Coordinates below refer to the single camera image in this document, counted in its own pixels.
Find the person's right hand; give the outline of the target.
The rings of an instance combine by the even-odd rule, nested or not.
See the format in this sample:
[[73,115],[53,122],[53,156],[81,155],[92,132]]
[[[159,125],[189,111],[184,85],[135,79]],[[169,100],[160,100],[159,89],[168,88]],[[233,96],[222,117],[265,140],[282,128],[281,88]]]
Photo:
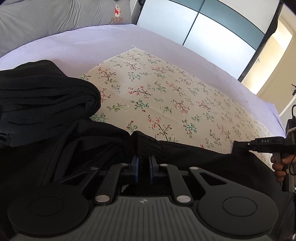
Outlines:
[[289,155],[277,163],[274,155],[272,155],[270,161],[272,162],[272,168],[274,170],[274,176],[276,177],[277,183],[281,183],[286,175],[286,172],[283,171],[285,165],[290,163],[295,163],[295,155]]

